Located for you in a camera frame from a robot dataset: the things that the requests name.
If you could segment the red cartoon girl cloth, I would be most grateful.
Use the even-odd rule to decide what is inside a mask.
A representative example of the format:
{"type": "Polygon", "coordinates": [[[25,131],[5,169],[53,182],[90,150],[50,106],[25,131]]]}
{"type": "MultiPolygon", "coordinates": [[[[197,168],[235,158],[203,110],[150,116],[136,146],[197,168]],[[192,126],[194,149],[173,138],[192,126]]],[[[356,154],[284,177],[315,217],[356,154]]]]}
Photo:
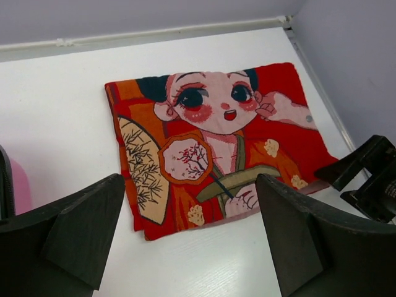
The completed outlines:
{"type": "Polygon", "coordinates": [[[333,163],[292,63],[109,82],[133,227],[148,241],[256,213],[256,178],[333,163]]]}

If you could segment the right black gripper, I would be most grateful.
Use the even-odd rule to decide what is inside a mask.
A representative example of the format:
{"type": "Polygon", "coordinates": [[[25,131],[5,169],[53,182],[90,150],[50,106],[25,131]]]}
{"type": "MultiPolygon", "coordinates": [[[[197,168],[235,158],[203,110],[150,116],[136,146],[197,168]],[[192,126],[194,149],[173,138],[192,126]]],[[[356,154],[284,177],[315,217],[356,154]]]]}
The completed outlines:
{"type": "Polygon", "coordinates": [[[371,136],[346,157],[319,168],[314,176],[341,191],[361,171],[371,176],[357,190],[341,198],[371,220],[390,223],[395,218],[395,146],[388,138],[371,136]]]}

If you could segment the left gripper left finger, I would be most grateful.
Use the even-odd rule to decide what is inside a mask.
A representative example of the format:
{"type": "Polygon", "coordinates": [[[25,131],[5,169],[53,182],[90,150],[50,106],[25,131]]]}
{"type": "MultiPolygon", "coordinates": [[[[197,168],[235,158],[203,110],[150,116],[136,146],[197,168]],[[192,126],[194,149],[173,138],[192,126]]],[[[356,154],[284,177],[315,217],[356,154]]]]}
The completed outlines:
{"type": "Polygon", "coordinates": [[[1,220],[1,296],[92,296],[124,199],[120,174],[1,220]]]}

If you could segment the pink hard-shell suitcase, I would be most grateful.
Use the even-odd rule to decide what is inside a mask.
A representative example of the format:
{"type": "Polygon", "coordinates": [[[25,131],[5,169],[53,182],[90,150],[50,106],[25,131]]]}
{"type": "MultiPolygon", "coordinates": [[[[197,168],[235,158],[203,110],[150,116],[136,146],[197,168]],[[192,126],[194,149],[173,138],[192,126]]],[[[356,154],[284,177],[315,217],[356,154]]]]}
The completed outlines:
{"type": "Polygon", "coordinates": [[[1,147],[1,220],[33,209],[25,170],[1,147]]]}

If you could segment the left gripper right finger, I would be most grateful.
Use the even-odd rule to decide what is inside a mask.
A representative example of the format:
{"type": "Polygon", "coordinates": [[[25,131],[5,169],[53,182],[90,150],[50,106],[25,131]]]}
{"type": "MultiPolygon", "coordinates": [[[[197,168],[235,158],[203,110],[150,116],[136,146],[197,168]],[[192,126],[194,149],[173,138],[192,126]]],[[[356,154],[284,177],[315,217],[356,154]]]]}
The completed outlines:
{"type": "Polygon", "coordinates": [[[394,296],[395,226],[336,209],[274,177],[256,179],[282,296],[394,296]]]}

